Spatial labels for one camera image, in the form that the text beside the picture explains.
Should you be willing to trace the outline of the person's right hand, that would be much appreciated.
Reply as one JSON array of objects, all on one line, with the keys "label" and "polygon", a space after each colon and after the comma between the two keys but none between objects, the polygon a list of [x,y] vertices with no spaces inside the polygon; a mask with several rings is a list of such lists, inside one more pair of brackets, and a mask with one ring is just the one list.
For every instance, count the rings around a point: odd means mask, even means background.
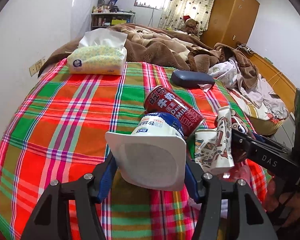
[{"label": "person's right hand", "polygon": [[266,211],[273,212],[279,204],[285,204],[285,207],[290,209],[290,213],[283,223],[283,227],[288,227],[300,218],[300,192],[283,193],[279,198],[275,196],[276,180],[273,177],[267,185],[267,193],[263,202],[263,207]]}]

